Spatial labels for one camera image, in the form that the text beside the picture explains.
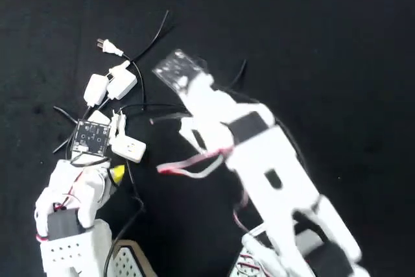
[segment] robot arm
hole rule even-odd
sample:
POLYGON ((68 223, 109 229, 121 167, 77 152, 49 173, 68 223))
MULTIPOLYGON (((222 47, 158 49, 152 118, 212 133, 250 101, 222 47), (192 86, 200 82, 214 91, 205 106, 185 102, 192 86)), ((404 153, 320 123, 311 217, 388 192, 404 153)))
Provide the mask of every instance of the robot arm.
POLYGON ((245 247, 274 277, 326 277, 315 270, 299 251, 293 214, 299 212, 324 232, 327 241, 318 249, 321 266, 333 264, 331 276, 368 276, 357 265, 361 250, 330 201, 319 194, 299 163, 294 147, 272 112, 263 104, 238 104, 227 93, 211 88, 211 75, 180 50, 174 51, 153 70, 172 88, 192 119, 182 120, 181 135, 199 152, 212 153, 233 147, 226 165, 235 171, 263 219, 272 244, 265 248, 252 236, 245 247), (202 149, 193 134, 204 141, 202 149))

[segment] black circuit board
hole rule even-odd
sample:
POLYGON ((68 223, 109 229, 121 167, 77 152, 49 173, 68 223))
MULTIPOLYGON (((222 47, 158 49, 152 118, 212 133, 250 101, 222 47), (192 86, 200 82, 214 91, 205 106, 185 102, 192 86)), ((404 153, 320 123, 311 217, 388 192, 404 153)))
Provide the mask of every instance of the black circuit board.
POLYGON ((104 156, 109 137, 109 126, 80 120, 73 136, 72 151, 104 156))

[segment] white electrical outlet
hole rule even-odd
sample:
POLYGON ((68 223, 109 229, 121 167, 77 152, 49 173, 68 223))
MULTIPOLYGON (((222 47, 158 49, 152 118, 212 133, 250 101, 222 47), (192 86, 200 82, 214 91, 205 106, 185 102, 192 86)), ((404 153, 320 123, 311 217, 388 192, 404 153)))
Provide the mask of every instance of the white electrical outlet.
POLYGON ((111 145, 114 154, 136 163, 142 159, 145 149, 145 143, 123 135, 118 135, 111 145))

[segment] white power adapter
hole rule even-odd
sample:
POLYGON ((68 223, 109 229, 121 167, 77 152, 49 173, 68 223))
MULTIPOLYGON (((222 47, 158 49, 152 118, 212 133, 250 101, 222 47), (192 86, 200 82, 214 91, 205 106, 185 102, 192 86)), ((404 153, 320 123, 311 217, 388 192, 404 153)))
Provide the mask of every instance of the white power adapter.
POLYGON ((90 107, 101 104, 110 81, 106 76, 93 74, 86 86, 84 99, 90 107))
POLYGON ((118 69, 108 84, 108 98, 121 100, 137 84, 137 77, 127 69, 118 69))
POLYGON ((132 162, 139 163, 144 155, 146 145, 136 139, 129 136, 118 135, 112 142, 111 150, 114 154, 117 154, 132 162))

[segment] black tablecloth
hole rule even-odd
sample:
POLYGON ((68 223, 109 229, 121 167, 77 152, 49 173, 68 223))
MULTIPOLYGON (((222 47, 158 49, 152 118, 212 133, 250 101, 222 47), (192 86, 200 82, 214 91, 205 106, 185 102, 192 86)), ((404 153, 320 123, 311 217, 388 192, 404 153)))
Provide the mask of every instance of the black tablecloth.
MULTIPOLYGON (((72 127, 52 106, 80 115, 90 75, 120 63, 95 40, 109 38, 132 56, 169 9, 175 28, 139 64, 148 100, 180 102, 150 72, 175 48, 206 60, 220 84, 247 58, 238 88, 291 129, 311 178, 359 242, 363 264, 372 276, 408 276, 414 268, 414 3, 0 0, 0 275, 42 275, 34 202, 58 159, 51 151, 72 127)), ((105 112, 139 102, 139 91, 105 112)), ((146 214, 126 238, 139 242, 160 276, 225 276, 241 247, 231 216, 237 180, 225 168, 205 180, 158 175, 155 165, 194 150, 176 133, 176 121, 149 125, 148 114, 160 112, 126 113, 128 134, 148 149, 133 166, 146 214)), ((117 233, 134 209, 120 191, 99 215, 117 233)), ((259 224, 253 210, 241 216, 248 226, 259 224)))

